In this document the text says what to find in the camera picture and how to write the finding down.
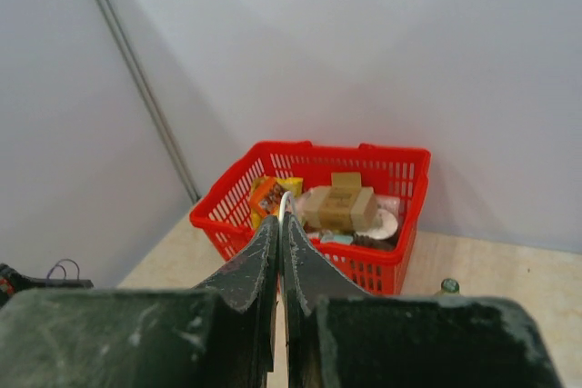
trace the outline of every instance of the bottle cap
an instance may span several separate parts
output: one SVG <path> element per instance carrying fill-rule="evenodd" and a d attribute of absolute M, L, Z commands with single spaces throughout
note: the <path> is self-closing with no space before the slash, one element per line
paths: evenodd
<path fill-rule="evenodd" d="M 460 291 L 460 286 L 455 279 L 447 277 L 447 279 L 441 282 L 440 289 L 445 293 L 458 293 Z"/>

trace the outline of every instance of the black object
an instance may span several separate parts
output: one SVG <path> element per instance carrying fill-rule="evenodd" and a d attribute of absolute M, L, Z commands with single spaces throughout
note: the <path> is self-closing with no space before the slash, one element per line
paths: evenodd
<path fill-rule="evenodd" d="M 93 288 L 86 279 L 40 279 L 20 274 L 7 264 L 0 264 L 0 308 L 15 294 L 32 288 Z"/>
<path fill-rule="evenodd" d="M 377 298 L 287 214 L 193 290 L 28 291 L 0 311 L 1 386 L 264 387 L 276 275 L 295 387 L 559 387 L 515 303 Z"/>
<path fill-rule="evenodd" d="M 396 249 L 399 235 L 400 232 L 396 232 L 394 235 L 384 240 L 377 240 L 376 238 L 372 238 L 370 236 L 355 235 L 352 245 L 359 245 L 360 247 L 368 247 L 371 249 L 383 250 L 384 252 L 392 252 L 393 250 Z"/>
<path fill-rule="evenodd" d="M 0 386 L 260 387 L 278 221 L 193 290 L 29 291 L 0 311 Z"/>

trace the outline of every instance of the red plastic basket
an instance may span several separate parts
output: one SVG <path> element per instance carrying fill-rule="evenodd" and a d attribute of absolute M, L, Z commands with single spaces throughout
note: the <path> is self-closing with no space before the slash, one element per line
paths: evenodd
<path fill-rule="evenodd" d="M 416 238 L 416 221 L 428 187 L 428 150 L 361 144 L 329 147 L 310 142 L 255 144 L 198 203 L 190 221 L 229 260 L 253 237 L 248 193 L 259 176 L 303 177 L 304 190 L 331 184 L 333 172 L 359 172 L 362 185 L 400 197 L 402 228 L 396 249 L 381 252 L 335 243 L 314 246 L 347 277 L 375 294 L 398 294 Z"/>

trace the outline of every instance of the glass bottle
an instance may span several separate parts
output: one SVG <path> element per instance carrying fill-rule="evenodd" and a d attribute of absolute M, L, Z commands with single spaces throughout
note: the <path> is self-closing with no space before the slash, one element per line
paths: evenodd
<path fill-rule="evenodd" d="M 440 290 L 435 293 L 435 295 L 451 295 L 459 294 L 461 287 L 455 279 L 447 277 L 443 282 L 440 283 Z"/>

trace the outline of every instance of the small brown box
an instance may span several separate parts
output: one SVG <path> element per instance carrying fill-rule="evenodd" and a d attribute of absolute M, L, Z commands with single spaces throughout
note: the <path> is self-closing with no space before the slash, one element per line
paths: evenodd
<path fill-rule="evenodd" d="M 362 188 L 360 173 L 332 173 L 331 179 L 331 186 L 318 186 L 307 199 L 307 223 L 318 229 L 368 230 L 377 211 L 374 189 Z"/>

